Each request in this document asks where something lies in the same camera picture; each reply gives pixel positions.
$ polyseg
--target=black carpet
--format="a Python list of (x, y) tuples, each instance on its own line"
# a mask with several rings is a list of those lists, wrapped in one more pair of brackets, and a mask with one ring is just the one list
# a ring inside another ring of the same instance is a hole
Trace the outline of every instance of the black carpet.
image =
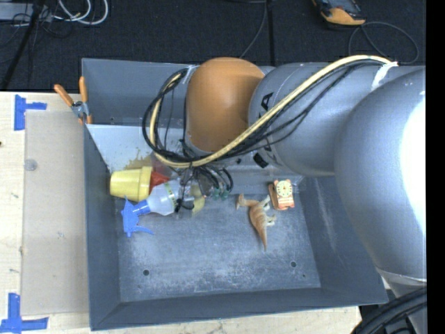
[[(83, 3), (83, 0), (64, 1), (70, 2), (73, 10)], [(402, 63), (425, 64), (426, 0), (356, 2), (367, 22), (372, 22), (364, 29), (382, 54)], [(265, 10), (263, 3), (228, 0), (108, 0), (108, 3), (109, 16), (97, 26), (73, 22), (38, 24), (7, 90), (50, 91), (58, 83), (69, 93), (76, 93), (84, 57), (164, 63), (202, 63), (217, 56), (239, 57), (255, 37)], [(47, 0), (47, 5), (54, 9), (56, 0)], [(268, 19), (244, 56), (257, 65), (332, 62), (350, 54), (381, 55), (362, 31), (356, 32), (349, 46), (354, 29), (329, 29), (311, 0), (272, 0), (268, 6)], [(96, 10), (98, 17), (101, 8)], [(56, 37), (44, 30), (45, 26), (68, 36)], [(1, 78), (25, 30), (26, 27), (18, 29), (10, 22), (0, 25)]]

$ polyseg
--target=toy dinosaur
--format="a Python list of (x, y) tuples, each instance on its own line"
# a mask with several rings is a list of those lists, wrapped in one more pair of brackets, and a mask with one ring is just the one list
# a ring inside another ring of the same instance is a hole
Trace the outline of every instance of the toy dinosaur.
[(275, 224), (277, 217), (275, 215), (267, 216), (266, 210), (270, 209), (270, 197), (267, 196), (264, 200), (245, 199), (243, 194), (240, 194), (236, 201), (236, 208), (240, 206), (249, 207), (250, 222), (257, 230), (261, 240), (263, 241), (264, 250), (267, 250), (267, 231), (268, 226)]

